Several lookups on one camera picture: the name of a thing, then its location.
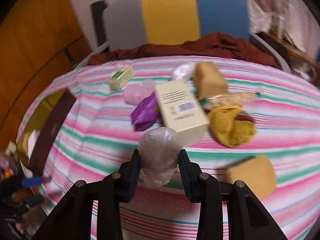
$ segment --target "purple package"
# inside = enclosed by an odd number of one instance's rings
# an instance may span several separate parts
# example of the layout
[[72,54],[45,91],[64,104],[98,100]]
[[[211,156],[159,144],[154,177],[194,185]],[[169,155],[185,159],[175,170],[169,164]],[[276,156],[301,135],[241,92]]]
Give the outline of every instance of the purple package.
[[136,109],[131,113],[132,124],[135,131],[143,131],[152,125],[159,117],[160,111],[153,92],[149,97],[143,99]]

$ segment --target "plastic food package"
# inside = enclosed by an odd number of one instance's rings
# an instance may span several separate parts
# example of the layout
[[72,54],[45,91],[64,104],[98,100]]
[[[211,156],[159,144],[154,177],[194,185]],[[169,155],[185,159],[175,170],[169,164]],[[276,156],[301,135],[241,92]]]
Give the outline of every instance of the plastic food package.
[[191,79],[194,70],[195,63],[184,62],[175,67],[175,69],[172,71],[171,80],[183,79],[184,82],[188,82]]
[[204,105],[206,110],[213,109],[218,106],[228,105],[244,105],[256,100],[254,92],[226,93],[208,97],[208,103]]
[[142,84],[128,85],[123,92],[124,102],[137,106],[140,102],[150,96],[153,92],[154,82],[151,79],[145,80]]
[[143,131],[151,126],[160,116],[156,94],[153,92],[143,99],[130,116],[135,131]]
[[180,135],[172,128],[159,127],[146,132],[139,141],[140,179],[150,188],[169,183],[182,149]]

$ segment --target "tan sponge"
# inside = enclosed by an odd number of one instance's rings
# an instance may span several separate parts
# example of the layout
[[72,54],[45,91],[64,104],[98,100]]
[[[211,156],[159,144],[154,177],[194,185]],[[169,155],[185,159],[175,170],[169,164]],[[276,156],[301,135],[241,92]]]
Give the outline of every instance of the tan sponge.
[[244,181],[259,200],[270,195],[277,187],[275,170],[265,155],[227,169],[226,181],[233,184],[237,180]]
[[228,92],[227,81],[216,66],[209,61],[201,61],[196,65],[193,72],[193,83],[199,100]]

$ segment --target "clear plastic bag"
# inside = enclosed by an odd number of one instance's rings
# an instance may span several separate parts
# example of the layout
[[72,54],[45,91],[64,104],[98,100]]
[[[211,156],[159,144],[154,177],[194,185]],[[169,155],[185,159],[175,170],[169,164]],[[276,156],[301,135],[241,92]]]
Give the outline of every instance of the clear plastic bag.
[[175,67],[171,74],[171,80],[183,79],[184,82],[188,82],[195,70],[195,63],[184,62],[179,66]]
[[206,110],[213,109],[218,106],[228,105],[244,105],[256,100],[254,92],[226,93],[208,97],[207,103],[204,105]]
[[172,128],[159,127],[146,132],[139,141],[140,179],[150,188],[169,183],[182,149],[180,135]]

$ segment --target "cardboard box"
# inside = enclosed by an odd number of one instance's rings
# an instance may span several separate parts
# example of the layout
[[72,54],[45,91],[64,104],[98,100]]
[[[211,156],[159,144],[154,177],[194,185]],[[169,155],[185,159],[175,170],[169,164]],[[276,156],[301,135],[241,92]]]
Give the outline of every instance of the cardboard box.
[[118,91],[123,88],[133,77],[134,71],[132,66],[123,66],[121,68],[116,68],[112,72],[111,77],[108,80],[108,84],[112,90]]
[[183,80],[157,84],[155,92],[165,126],[179,133],[183,147],[201,142],[209,120]]

